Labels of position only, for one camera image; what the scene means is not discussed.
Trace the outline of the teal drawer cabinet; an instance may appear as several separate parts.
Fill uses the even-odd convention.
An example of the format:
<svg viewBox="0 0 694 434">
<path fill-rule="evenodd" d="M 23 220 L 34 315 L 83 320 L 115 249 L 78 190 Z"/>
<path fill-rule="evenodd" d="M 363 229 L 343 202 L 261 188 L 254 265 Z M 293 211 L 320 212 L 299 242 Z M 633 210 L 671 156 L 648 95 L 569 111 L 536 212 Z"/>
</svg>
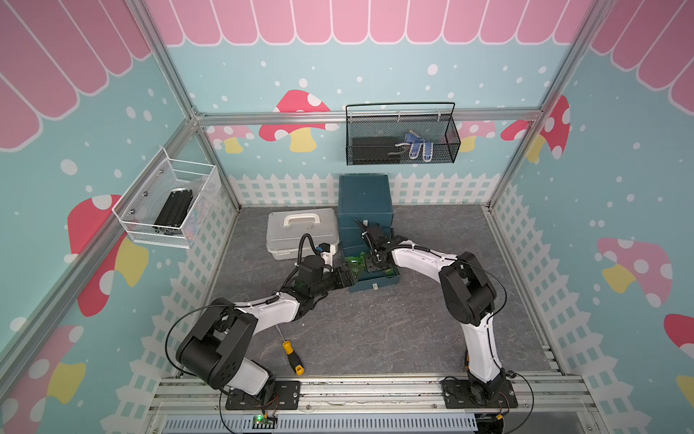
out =
<svg viewBox="0 0 694 434">
<path fill-rule="evenodd" d="M 341 175 L 337 220 L 343 258 L 355 278 L 350 293 L 398 284 L 398 268 L 376 265 L 370 256 L 374 242 L 393 233 L 389 178 L 378 174 Z"/>
</svg>

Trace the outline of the green cookie pack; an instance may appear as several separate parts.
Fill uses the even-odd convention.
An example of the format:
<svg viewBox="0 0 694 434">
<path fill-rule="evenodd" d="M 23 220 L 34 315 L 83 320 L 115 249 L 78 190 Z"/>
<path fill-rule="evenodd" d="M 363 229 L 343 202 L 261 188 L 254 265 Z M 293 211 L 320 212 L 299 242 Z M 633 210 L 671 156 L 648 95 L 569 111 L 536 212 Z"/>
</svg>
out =
<svg viewBox="0 0 694 434">
<path fill-rule="evenodd" d="M 346 257 L 345 262 L 349 266 L 352 273 L 355 275 L 368 271 L 364 256 Z"/>
</svg>

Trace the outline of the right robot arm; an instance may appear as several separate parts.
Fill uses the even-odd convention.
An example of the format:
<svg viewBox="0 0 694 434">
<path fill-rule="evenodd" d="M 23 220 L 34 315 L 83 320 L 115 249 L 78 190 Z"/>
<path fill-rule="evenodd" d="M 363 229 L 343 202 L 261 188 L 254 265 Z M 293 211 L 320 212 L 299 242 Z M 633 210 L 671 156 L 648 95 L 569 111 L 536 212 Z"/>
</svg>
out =
<svg viewBox="0 0 694 434">
<path fill-rule="evenodd" d="M 479 404 L 496 398 L 505 381 L 493 333 L 497 292 L 475 255 L 435 251 L 406 237 L 389 237 L 379 224 L 366 226 L 361 220 L 356 223 L 374 264 L 384 266 L 391 262 L 441 285 L 446 309 L 464 332 L 471 394 Z"/>
</svg>

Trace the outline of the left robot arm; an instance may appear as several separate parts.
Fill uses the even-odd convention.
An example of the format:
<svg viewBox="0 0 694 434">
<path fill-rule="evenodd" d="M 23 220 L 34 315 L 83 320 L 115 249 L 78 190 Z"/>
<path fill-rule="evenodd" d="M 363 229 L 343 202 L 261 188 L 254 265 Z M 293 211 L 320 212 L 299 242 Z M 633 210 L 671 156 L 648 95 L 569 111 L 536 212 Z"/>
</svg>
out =
<svg viewBox="0 0 694 434">
<path fill-rule="evenodd" d="M 269 401 L 275 394 L 276 377 L 246 357 L 252 338 L 302 318 L 329 292 L 354 282 L 348 265 L 330 266 L 323 257 L 310 255 L 300 260 L 280 289 L 267 298 L 244 303 L 213 300 L 178 345 L 175 361 L 214 390 L 238 390 Z"/>
</svg>

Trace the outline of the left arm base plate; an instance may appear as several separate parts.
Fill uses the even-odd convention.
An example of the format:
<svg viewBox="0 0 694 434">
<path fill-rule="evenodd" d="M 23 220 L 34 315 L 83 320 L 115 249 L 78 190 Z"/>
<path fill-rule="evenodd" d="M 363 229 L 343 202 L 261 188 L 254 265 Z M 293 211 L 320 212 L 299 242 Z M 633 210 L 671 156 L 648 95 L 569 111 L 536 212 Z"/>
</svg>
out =
<svg viewBox="0 0 694 434">
<path fill-rule="evenodd" d="M 277 381 L 273 378 L 256 395 L 233 389 L 224 402 L 226 410 L 296 410 L 300 394 L 299 381 Z"/>
</svg>

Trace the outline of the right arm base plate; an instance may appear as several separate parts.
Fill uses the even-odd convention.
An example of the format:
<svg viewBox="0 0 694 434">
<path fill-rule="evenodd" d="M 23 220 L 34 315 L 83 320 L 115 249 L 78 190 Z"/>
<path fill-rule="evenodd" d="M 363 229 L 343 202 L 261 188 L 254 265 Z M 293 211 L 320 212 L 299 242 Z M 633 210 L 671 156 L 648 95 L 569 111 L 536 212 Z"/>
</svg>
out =
<svg viewBox="0 0 694 434">
<path fill-rule="evenodd" d="M 506 379 L 488 386 L 477 380 L 448 376 L 439 384 L 448 410 L 490 409 L 492 412 L 504 412 L 519 406 L 513 384 Z"/>
</svg>

